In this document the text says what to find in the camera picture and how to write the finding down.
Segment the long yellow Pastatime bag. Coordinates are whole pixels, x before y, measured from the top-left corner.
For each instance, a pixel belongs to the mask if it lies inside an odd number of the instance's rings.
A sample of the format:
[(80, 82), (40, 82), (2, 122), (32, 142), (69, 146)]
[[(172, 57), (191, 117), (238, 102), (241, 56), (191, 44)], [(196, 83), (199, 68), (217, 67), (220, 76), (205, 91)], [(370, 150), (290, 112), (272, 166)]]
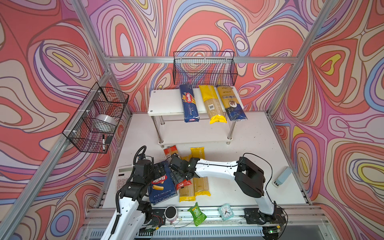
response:
[[(191, 154), (193, 158), (205, 159), (204, 147), (191, 148)], [(211, 196), (208, 178), (194, 178), (194, 191), (195, 197)]]

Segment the yellow barcode spaghetti bag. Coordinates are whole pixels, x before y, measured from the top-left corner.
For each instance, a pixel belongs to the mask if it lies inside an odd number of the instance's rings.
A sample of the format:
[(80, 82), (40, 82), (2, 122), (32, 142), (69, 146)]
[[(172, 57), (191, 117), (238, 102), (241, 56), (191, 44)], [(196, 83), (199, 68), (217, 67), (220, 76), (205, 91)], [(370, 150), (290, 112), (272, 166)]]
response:
[(226, 117), (214, 86), (201, 85), (199, 89), (202, 94), (203, 102), (210, 118), (210, 124), (227, 123)]

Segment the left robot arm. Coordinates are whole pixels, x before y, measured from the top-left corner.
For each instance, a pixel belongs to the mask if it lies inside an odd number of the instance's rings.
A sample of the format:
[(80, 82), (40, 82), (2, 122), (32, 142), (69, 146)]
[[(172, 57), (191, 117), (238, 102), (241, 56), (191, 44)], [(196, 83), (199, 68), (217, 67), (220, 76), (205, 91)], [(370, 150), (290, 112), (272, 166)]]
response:
[(134, 155), (132, 173), (115, 195), (116, 211), (102, 240), (133, 240), (145, 222), (152, 218), (151, 203), (143, 198), (155, 180), (155, 161), (146, 156), (146, 149), (142, 146)]

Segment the white two-tier shelf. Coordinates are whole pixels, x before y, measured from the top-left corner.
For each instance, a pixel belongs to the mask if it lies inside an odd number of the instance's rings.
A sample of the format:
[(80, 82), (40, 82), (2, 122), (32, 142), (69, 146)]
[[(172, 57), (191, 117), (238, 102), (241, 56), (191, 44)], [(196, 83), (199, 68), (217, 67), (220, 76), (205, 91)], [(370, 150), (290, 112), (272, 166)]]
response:
[(151, 92), (148, 115), (154, 123), (161, 147), (205, 142), (225, 142), (229, 145), (233, 140), (236, 123), (210, 124), (200, 89), (194, 89), (194, 96), (200, 120), (186, 123), (180, 90)]

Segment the grey small box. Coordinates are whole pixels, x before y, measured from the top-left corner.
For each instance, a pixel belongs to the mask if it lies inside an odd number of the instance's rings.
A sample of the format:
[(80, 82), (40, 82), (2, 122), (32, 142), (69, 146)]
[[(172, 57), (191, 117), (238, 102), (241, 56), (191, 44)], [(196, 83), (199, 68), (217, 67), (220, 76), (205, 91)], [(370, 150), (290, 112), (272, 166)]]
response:
[(293, 170), (290, 167), (286, 167), (273, 181), (273, 186), (279, 188), (285, 183), (288, 177), (292, 174)]

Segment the white pink calculator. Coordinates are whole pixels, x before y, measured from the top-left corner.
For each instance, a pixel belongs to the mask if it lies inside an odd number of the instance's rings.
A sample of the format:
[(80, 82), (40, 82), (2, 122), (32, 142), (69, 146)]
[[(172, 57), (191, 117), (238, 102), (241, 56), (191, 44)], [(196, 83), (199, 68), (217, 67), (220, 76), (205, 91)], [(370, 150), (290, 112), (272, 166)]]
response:
[(134, 165), (121, 166), (117, 169), (116, 191), (120, 190), (132, 174)]

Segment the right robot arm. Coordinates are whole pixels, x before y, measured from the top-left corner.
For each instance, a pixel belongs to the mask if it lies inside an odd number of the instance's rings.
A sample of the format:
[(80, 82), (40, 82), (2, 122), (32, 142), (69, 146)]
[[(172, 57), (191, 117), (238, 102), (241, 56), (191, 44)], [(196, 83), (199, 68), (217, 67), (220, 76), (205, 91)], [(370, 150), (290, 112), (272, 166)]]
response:
[(214, 177), (234, 180), (241, 191), (254, 198), (258, 205), (255, 214), (251, 214), (251, 221), (258, 225), (277, 222), (278, 206), (268, 192), (264, 171), (245, 156), (234, 162), (215, 162), (200, 158), (191, 158), (189, 161), (172, 155), (170, 169), (183, 180), (192, 178)]

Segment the blue Barilla rigatoni box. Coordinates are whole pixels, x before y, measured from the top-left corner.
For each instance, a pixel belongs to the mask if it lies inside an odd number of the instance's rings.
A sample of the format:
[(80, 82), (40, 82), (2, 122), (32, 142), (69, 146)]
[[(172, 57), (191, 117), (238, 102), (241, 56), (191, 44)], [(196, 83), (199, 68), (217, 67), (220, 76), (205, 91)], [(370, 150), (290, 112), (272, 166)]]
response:
[(171, 177), (171, 169), (168, 161), (163, 161), (154, 165), (155, 178), (148, 187), (149, 200), (153, 205), (157, 205), (167, 199), (177, 196), (177, 190)]

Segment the red spaghetti bag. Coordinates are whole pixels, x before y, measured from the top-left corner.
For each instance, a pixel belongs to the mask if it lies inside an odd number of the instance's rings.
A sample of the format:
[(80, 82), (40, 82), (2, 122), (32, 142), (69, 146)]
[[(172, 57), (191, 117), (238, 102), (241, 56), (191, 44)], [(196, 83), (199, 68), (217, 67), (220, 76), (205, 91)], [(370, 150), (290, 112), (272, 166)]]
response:
[[(176, 146), (171, 146), (166, 149), (164, 149), (164, 153), (166, 155), (166, 161), (169, 163), (169, 167), (171, 168), (171, 160), (173, 155), (176, 155), (179, 157), (179, 152)], [(186, 180), (182, 177), (182, 175), (177, 172), (176, 170), (171, 170), (171, 178), (173, 180), (173, 183), (175, 184), (176, 190), (178, 191), (179, 189), (182, 189), (184, 187), (192, 185), (191, 180)]]

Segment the short yellow Pastatime bag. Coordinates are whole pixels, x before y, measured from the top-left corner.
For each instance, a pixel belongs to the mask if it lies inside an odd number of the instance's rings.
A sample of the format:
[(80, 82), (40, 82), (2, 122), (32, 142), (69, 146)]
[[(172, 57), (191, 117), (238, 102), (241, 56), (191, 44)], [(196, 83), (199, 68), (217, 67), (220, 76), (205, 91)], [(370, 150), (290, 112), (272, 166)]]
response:
[(194, 180), (183, 181), (183, 186), (179, 189), (179, 202), (192, 202), (195, 200)]

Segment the silver tape roll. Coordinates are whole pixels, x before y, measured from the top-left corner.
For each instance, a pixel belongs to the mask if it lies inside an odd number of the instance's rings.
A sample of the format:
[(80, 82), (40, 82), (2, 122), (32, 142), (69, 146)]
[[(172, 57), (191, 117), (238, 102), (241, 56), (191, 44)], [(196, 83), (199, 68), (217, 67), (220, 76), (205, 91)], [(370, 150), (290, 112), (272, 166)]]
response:
[(117, 125), (118, 123), (115, 118), (105, 114), (96, 116), (96, 119), (94, 120), (94, 127), (102, 133), (114, 132)]

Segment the black marker pen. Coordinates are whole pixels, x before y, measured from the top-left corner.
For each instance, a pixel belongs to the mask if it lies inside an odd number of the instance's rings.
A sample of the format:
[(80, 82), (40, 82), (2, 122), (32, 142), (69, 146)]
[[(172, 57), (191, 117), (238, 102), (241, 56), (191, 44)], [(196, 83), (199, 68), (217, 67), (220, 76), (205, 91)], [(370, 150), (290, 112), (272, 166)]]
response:
[(105, 142), (105, 135), (102, 135), (102, 148), (103, 148), (103, 152), (106, 151), (106, 142)]

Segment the green snack pouch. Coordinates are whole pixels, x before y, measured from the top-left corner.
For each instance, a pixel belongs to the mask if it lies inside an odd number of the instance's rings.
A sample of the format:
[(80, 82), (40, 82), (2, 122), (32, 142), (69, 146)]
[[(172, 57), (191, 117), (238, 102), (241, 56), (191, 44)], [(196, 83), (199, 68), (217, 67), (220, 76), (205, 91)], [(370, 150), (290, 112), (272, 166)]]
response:
[(194, 206), (188, 209), (188, 212), (191, 213), (193, 217), (193, 222), (196, 227), (201, 225), (207, 218), (207, 216), (201, 211), (198, 203), (196, 202)]

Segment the blue Barilla spaghetti box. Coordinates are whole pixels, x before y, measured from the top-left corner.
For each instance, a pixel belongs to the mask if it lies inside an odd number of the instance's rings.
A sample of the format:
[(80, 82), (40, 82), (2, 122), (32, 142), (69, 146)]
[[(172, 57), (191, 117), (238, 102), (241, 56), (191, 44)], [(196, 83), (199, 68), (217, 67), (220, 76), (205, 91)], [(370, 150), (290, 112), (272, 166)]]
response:
[(184, 110), (184, 121), (186, 123), (198, 122), (200, 116), (192, 86), (188, 84), (180, 85), (180, 93)]

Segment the dark blue yellow spaghetti bag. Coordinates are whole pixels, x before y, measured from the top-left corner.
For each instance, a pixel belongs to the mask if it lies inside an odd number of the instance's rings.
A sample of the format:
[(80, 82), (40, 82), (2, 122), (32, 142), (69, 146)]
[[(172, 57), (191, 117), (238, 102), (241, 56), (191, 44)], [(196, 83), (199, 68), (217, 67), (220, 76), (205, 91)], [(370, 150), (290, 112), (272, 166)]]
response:
[(229, 120), (232, 122), (246, 121), (248, 118), (238, 101), (235, 92), (230, 86), (218, 86), (217, 87), (220, 100), (222, 101)]

